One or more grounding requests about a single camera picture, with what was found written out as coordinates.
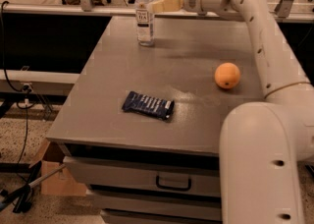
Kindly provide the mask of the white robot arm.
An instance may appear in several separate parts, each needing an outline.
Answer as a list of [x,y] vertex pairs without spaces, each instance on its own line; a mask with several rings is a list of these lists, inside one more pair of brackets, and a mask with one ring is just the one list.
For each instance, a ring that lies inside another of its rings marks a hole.
[[267,0],[156,0],[149,9],[245,21],[264,99],[239,105],[221,129],[223,224],[305,224],[297,163],[314,153],[314,87]]

